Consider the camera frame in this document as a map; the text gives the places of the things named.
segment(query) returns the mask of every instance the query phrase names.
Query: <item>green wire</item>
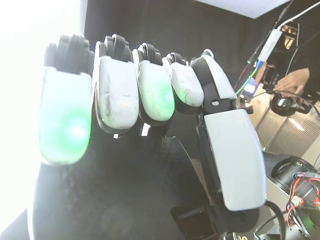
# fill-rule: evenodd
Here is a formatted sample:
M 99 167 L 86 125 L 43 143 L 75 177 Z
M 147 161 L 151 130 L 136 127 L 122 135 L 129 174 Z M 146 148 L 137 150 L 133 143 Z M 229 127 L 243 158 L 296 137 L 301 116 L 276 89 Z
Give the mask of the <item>green wire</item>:
M 247 83 L 250 81 L 250 79 L 256 74 L 256 72 L 258 71 L 257 68 L 254 69 L 254 71 L 251 73 L 251 75 L 248 77 L 248 79 L 244 82 L 244 84 L 239 88 L 238 91 L 236 91 L 236 95 L 238 95 L 239 93 L 241 93 L 241 91 L 245 88 L 245 86 L 247 85 Z

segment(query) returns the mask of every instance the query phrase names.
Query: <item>dark background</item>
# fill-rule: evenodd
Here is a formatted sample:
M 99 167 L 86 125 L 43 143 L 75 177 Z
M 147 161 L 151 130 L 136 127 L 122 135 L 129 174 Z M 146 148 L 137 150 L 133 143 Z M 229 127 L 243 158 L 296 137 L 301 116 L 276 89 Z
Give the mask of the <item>dark background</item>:
M 131 49 L 147 42 L 162 56 L 177 52 L 189 61 L 208 48 L 234 85 L 282 8 L 250 19 L 192 0 L 89 0 L 85 37 L 91 50 L 96 41 L 117 33 Z M 195 125 L 194 115 L 176 114 L 168 135 L 178 136 L 189 156 L 197 159 Z M 0 240 L 28 239 L 26 211 L 0 235 Z

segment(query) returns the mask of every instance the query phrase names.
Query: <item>person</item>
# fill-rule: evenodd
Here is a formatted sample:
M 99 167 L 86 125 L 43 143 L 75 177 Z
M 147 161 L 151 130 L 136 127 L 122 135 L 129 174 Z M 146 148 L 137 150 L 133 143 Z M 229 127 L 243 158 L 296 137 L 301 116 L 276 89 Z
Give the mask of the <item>person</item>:
M 288 12 L 282 20 L 285 21 L 301 11 L 307 9 L 319 0 L 295 0 L 290 6 Z M 312 38 L 317 32 L 320 32 L 320 5 L 306 12 L 304 15 L 296 18 L 293 22 L 299 24 L 299 44 L 303 44 Z M 279 63 L 276 65 L 280 68 L 283 78 L 275 85 L 274 90 L 287 91 L 297 95 L 302 95 L 304 92 L 320 91 L 320 34 L 314 37 L 310 42 L 298 48 L 294 59 L 290 65 L 289 73 L 286 75 L 289 61 L 294 52 L 278 53 Z M 266 69 L 266 63 L 261 66 L 256 74 L 256 82 L 259 83 Z

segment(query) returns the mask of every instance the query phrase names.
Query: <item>white cable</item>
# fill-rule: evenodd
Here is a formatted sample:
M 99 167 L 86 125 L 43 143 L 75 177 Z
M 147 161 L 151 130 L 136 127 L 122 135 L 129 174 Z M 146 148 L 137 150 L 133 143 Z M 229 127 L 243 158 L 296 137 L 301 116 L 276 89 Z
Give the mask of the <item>white cable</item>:
M 281 23 L 281 24 L 278 26 L 277 30 L 280 31 L 281 28 L 282 28 L 285 24 L 287 24 L 288 22 L 291 22 L 291 21 L 295 20 L 296 18 L 298 18 L 298 17 L 300 17 L 301 15 L 305 14 L 306 12 L 310 11 L 310 10 L 313 9 L 314 7 L 318 6 L 319 4 L 320 4 L 320 1 L 318 1 L 318 2 L 315 3 L 315 4 L 313 4 L 312 6 L 308 7 L 306 10 L 300 12 L 299 14 L 293 16 L 292 18 L 289 18 L 288 20 L 285 20 L 283 23 Z
M 290 60 L 290 62 L 289 62 L 289 66 L 288 66 L 288 68 L 287 68 L 287 70 L 286 70 L 285 76 L 288 75 L 288 72 L 289 72 L 291 63 L 292 63 L 293 59 L 295 58 L 295 55 L 296 55 L 296 53 L 297 53 L 297 51 L 298 51 L 298 47 L 299 47 L 299 33 L 300 33 L 300 24 L 298 23 L 298 32 L 297 32 L 297 34 L 296 34 L 296 50 L 294 51 L 294 54 L 293 54 L 292 57 L 291 57 L 291 60 Z

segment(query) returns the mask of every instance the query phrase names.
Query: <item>bright white background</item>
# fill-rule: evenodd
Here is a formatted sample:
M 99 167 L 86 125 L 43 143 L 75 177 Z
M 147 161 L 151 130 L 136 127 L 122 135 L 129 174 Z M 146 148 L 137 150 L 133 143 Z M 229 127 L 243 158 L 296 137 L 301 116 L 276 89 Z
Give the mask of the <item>bright white background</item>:
M 86 10 L 87 0 L 1 2 L 0 234 L 32 201 L 46 46 L 62 34 L 83 34 Z

